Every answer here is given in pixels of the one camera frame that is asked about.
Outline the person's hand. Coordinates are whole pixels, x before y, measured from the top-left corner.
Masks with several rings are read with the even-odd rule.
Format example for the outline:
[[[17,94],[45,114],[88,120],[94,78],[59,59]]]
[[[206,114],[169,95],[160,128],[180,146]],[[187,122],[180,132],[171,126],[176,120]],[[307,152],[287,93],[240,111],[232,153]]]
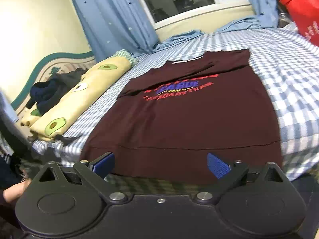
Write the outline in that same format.
[[[31,179],[26,179],[5,190],[1,190],[1,205],[11,204],[16,201],[24,193],[30,183]]]

